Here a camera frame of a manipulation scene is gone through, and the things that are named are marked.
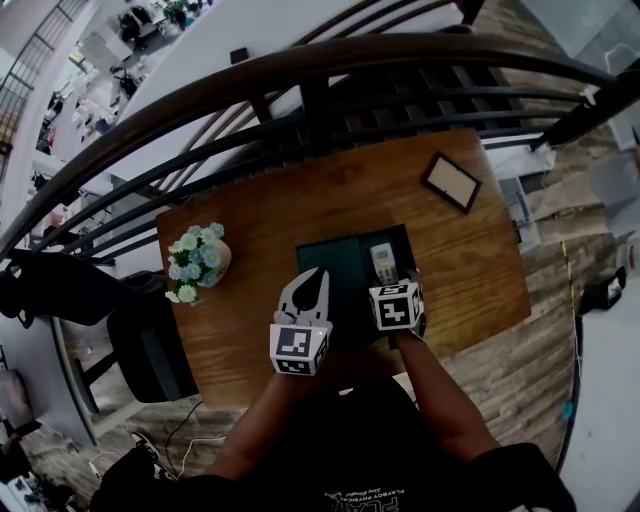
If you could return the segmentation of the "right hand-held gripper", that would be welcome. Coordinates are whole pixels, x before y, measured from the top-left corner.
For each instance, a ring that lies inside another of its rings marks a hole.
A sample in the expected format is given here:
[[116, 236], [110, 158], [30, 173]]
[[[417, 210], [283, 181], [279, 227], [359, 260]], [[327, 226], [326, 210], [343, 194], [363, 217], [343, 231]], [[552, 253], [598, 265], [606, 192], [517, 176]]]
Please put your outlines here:
[[420, 273], [404, 269], [403, 280], [406, 282], [368, 289], [376, 328], [379, 331], [405, 329], [423, 337], [426, 314]]

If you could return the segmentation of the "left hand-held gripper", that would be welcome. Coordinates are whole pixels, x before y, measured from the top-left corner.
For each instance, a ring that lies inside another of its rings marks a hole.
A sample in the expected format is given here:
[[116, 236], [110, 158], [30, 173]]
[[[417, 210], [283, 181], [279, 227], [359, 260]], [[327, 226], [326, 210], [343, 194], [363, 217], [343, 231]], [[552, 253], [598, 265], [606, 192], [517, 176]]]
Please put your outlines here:
[[313, 376], [328, 352], [333, 324], [328, 320], [329, 272], [316, 267], [281, 292], [270, 324], [270, 359], [280, 374]]

